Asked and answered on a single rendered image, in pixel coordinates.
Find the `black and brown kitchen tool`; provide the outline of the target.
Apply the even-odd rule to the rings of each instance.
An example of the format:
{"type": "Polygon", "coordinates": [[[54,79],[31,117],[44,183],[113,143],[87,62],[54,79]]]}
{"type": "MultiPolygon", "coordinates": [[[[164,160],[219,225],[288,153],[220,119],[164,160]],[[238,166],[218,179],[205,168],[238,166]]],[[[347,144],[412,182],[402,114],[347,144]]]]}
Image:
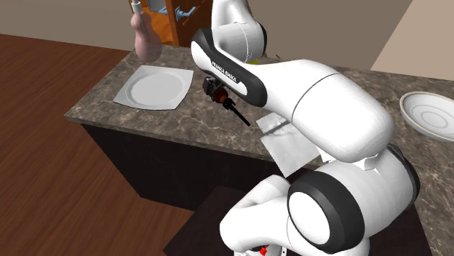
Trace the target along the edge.
{"type": "Polygon", "coordinates": [[[235,102],[228,96],[228,92],[223,84],[213,77],[205,77],[203,81],[203,90],[213,102],[220,103],[226,110],[233,111],[247,126],[250,125],[243,115],[235,108],[235,102]]]}

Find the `grey white cloth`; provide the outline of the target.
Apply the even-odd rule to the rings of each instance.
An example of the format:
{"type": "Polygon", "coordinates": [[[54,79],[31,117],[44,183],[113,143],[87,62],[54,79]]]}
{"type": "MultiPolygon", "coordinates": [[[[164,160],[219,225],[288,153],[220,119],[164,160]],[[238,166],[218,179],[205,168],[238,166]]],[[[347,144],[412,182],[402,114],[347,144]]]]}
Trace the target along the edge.
{"type": "Polygon", "coordinates": [[[320,155],[317,147],[283,117],[270,113],[256,123],[263,132],[262,144],[284,177],[320,155]]]}

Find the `white square plate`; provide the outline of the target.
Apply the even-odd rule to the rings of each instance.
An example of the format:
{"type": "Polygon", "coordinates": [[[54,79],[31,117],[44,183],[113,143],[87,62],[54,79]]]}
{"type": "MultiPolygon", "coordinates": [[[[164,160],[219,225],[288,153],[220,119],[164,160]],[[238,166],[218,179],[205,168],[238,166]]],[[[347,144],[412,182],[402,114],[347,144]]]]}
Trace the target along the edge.
{"type": "Polygon", "coordinates": [[[187,95],[193,74],[192,70],[142,65],[113,101],[143,110],[175,110],[187,95]]]}

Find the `brown wooden cabinet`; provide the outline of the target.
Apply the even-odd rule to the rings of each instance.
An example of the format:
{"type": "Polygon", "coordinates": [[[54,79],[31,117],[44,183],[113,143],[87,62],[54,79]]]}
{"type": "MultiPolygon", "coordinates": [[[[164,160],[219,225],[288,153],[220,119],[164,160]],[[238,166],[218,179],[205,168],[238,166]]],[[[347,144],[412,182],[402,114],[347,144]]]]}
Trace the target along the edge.
{"type": "Polygon", "coordinates": [[[213,0],[139,0],[162,44],[189,47],[200,28],[209,28],[213,0]]]}

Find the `pink bottle with white cap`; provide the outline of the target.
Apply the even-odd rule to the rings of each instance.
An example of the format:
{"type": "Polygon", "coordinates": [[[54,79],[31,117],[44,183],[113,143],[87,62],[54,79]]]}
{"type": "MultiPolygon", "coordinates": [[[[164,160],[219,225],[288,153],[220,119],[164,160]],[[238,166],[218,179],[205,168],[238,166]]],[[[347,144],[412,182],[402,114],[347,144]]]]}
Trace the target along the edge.
{"type": "Polygon", "coordinates": [[[133,16],[130,25],[135,30],[135,51],[142,62],[152,63],[162,54],[162,41],[152,28],[151,16],[143,11],[139,0],[131,0],[133,16]]]}

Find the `white round plate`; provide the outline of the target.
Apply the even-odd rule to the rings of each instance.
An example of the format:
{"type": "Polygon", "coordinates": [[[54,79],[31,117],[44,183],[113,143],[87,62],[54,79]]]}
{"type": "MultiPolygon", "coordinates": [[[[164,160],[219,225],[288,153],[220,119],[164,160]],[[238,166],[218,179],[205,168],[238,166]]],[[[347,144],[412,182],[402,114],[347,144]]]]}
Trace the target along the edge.
{"type": "Polygon", "coordinates": [[[422,135],[454,143],[454,100],[432,92],[408,92],[399,100],[402,118],[422,135]]]}

